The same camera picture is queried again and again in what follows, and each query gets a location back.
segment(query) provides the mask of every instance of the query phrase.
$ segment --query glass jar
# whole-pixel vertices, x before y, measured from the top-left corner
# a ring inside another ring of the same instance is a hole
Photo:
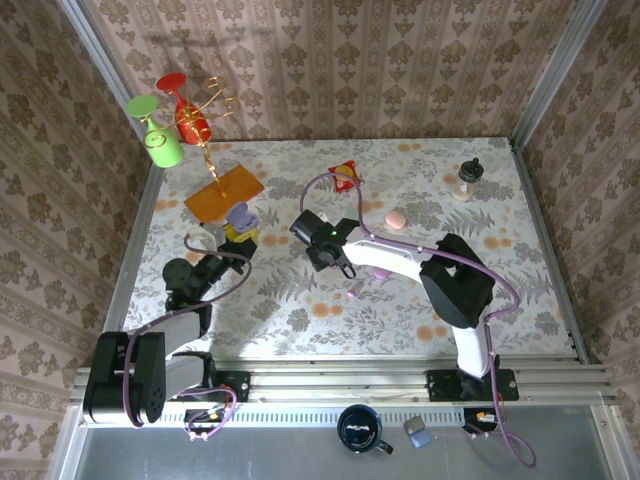
[[[458,171],[458,178],[451,190],[453,198],[461,202],[471,200],[473,192],[475,192],[483,173],[484,168],[482,168],[480,160],[477,158],[464,162]]]

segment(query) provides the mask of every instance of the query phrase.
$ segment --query wooden block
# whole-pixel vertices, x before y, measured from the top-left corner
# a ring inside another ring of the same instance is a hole
[[[264,190],[264,185],[249,170],[238,165],[184,203],[203,223],[223,220],[229,209],[238,202],[248,202]],[[220,184],[225,196],[220,191]]]

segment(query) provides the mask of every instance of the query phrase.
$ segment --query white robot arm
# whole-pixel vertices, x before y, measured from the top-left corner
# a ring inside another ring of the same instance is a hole
[[[490,358],[479,317],[493,298],[495,281],[452,260],[376,243],[358,226],[356,220],[343,219],[334,227],[305,210],[290,230],[307,245],[306,253],[317,271],[337,266],[347,278],[353,278],[353,265],[368,265],[421,282],[436,313],[453,329],[458,368],[474,378],[484,377]],[[482,263],[457,235],[448,234],[438,244],[445,252]]]

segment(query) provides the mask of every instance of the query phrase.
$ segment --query floral tablecloth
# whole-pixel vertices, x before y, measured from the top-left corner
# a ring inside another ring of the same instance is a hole
[[[299,214],[304,185],[328,167],[353,159],[364,181],[365,220],[374,230],[393,234],[384,217],[395,209],[408,220],[401,235],[422,245],[433,245],[446,232],[461,235],[520,292],[518,313],[494,322],[499,352],[572,356],[506,139],[246,142],[215,144],[214,151],[219,171],[241,163],[265,186],[249,202],[260,217],[260,245],[247,284],[214,306],[210,331],[186,348],[210,349],[218,357],[262,358],[455,354],[451,331],[434,313],[421,284],[398,275],[380,281],[367,267],[357,267],[356,280],[345,279],[337,269],[317,273],[304,245],[288,232]],[[459,165],[473,157],[484,166],[484,178],[472,200],[461,203],[451,196],[451,183]],[[182,244],[185,232],[198,223],[183,202],[210,181],[195,147],[188,147],[183,162],[166,171],[125,328],[164,313],[161,273],[166,262],[199,259]],[[332,222],[355,205],[355,192],[335,193],[331,179],[321,182],[306,203]],[[238,279],[228,273],[210,295]],[[346,293],[358,279],[364,284],[358,298],[350,299]],[[510,302],[498,287],[494,297],[490,309]]]

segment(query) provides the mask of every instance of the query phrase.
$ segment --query blue mug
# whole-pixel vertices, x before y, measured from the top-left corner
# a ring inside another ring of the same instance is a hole
[[[382,421],[371,407],[351,405],[338,419],[338,437],[342,444],[355,453],[377,448],[391,455],[393,447],[382,440]]]

